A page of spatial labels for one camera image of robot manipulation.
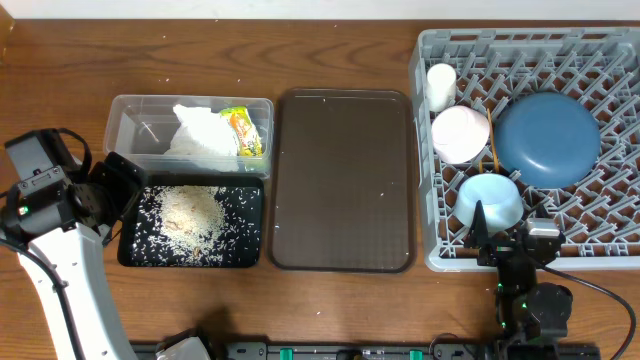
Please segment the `light blue small bowl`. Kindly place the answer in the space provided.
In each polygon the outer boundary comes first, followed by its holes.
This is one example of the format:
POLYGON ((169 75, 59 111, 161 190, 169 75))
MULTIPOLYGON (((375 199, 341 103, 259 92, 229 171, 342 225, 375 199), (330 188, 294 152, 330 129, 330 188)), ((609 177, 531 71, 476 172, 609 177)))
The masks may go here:
POLYGON ((465 180, 458 191, 453 215, 470 227, 478 201, 482 203, 489 233, 513 227, 524 213, 516 184, 499 174, 478 174, 465 180))

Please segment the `grey dishwasher rack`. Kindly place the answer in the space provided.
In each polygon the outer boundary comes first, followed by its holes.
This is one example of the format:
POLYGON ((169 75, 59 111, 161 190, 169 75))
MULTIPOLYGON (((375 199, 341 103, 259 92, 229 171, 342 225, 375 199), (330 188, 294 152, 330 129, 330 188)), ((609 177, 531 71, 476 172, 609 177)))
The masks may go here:
POLYGON ((423 31, 409 63, 418 144, 419 202, 426 265, 435 272, 474 272, 467 228, 453 215, 459 188, 494 169, 490 149, 462 164, 434 152, 434 113, 426 74, 435 64, 457 74, 455 101, 498 119, 515 101, 539 92, 569 96, 596 120, 595 165, 566 188, 543 189, 500 173, 518 187, 527 216, 543 202, 566 237, 554 261, 561 271, 634 270, 639 265, 639 32, 635 28, 436 29, 423 31))

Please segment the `dark blue plate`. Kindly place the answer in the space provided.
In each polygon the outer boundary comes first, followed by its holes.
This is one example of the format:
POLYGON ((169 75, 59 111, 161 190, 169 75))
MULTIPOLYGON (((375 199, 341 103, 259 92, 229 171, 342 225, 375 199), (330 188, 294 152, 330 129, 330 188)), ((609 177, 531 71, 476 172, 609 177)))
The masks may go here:
POLYGON ((519 99, 500 115, 494 129, 502 167, 519 172, 526 185, 556 189, 589 174, 600 153, 593 115, 577 100, 553 92, 519 99))

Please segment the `white napkin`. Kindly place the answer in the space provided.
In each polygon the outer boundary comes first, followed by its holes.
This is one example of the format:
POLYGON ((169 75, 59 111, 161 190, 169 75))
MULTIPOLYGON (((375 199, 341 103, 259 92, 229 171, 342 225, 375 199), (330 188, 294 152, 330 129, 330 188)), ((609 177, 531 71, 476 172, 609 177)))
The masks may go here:
POLYGON ((235 130, 219 113, 208 107, 175 105, 180 127, 173 135, 168 156, 191 156, 199 168, 237 172, 239 140, 235 130))

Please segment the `yellow green snack wrapper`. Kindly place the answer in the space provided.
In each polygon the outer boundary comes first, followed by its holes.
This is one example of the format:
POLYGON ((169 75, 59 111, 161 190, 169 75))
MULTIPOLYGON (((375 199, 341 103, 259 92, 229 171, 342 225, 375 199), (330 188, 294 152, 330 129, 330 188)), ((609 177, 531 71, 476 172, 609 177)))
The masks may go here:
POLYGON ((261 137, 245 106, 226 108, 220 112, 234 130, 239 143, 239 156, 263 155, 261 137))

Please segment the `cream cup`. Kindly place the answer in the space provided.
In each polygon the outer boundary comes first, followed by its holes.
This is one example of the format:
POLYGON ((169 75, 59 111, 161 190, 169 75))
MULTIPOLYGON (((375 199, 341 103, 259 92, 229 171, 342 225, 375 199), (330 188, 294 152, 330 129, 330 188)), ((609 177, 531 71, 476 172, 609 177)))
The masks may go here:
POLYGON ((426 97, 430 111, 437 113, 447 108, 456 95, 457 74, 446 63, 431 66, 426 74, 426 97))

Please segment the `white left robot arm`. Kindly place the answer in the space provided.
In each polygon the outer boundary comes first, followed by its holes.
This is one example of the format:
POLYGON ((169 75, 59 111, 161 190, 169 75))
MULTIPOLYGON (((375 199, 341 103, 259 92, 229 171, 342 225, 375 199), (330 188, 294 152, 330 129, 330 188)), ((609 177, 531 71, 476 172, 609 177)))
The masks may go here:
POLYGON ((85 183, 55 166, 9 190, 1 243, 32 281, 60 359, 138 356, 109 289, 103 252, 143 179, 142 169, 112 152, 85 183))

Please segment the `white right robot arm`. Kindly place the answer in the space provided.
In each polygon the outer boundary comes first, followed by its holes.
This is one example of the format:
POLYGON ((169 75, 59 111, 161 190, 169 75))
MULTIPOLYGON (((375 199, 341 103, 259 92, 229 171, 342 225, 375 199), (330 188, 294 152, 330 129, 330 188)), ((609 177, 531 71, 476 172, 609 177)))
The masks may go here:
POLYGON ((548 218, 527 219, 509 238, 491 235, 483 204, 476 203, 464 246, 478 251, 478 265, 497 269, 496 320, 502 327, 478 359, 561 358, 558 340, 568 335, 573 295, 564 286, 539 282, 536 272, 556 259, 565 242, 548 218))

